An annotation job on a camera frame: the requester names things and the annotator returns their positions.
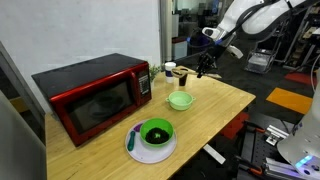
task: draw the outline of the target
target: red microwave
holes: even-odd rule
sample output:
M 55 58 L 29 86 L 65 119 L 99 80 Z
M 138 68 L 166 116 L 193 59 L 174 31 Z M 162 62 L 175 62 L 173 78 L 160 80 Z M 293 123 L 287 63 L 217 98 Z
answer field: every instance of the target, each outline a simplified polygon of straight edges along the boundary
M 111 54 L 32 75 L 75 146 L 151 99 L 146 61 Z

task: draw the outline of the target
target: wooden table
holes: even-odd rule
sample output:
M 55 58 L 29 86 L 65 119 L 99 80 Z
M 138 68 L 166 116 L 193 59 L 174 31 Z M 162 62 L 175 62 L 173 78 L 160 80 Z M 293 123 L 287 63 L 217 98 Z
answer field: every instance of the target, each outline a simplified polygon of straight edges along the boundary
M 175 90 L 197 98 L 191 108 L 176 111 L 165 101 Z M 112 128 L 76 148 L 59 121 L 46 115 L 48 179 L 168 179 L 195 155 L 255 96 L 220 81 L 189 75 L 185 87 L 165 83 L 163 73 L 155 79 L 152 100 Z M 177 134 L 173 154 L 157 164 L 135 161 L 125 149 L 128 130 L 152 117 L 169 120 Z

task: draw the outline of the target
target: microwave handle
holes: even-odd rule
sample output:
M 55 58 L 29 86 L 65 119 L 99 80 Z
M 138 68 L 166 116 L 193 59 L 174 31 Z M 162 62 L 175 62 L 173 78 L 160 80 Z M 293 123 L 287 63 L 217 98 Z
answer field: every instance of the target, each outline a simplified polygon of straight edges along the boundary
M 137 79 L 137 76 L 134 72 L 131 71 L 130 73 L 131 78 L 132 78 L 132 86 L 133 86 L 133 90 L 134 90 L 134 100 L 136 102 L 136 105 L 139 106 L 141 104 L 140 100 L 140 92 L 139 92 L 139 82 Z

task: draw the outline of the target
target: microwave window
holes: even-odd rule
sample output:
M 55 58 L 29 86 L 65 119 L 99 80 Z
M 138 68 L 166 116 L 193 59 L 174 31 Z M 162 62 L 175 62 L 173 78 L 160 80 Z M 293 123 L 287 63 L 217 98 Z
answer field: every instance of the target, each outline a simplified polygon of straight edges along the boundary
M 134 103 L 129 82 L 122 82 L 67 105 L 72 123 L 81 134 Z

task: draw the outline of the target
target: green bowl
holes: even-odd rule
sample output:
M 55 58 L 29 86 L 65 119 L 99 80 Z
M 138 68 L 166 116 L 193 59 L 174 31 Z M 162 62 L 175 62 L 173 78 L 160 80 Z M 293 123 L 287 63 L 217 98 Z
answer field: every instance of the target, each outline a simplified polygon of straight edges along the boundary
M 175 91 L 169 95 L 169 98 L 166 99 L 173 109 L 179 111 L 189 109 L 194 100 L 196 100 L 196 98 L 183 91 Z
M 164 131 L 166 131 L 169 134 L 169 139 L 161 144 L 151 144 L 149 142 L 147 142 L 146 140 L 146 135 L 147 133 L 153 129 L 153 128 L 160 128 Z M 161 118 L 152 118 L 149 119 L 148 121 L 146 121 L 145 123 L 142 124 L 141 128 L 140 128 L 140 137 L 142 139 L 142 141 L 151 147 L 162 147 L 166 144 L 168 144 L 168 142 L 170 142 L 171 138 L 173 135 L 173 126 L 171 125 L 171 123 L 165 119 L 161 119 Z

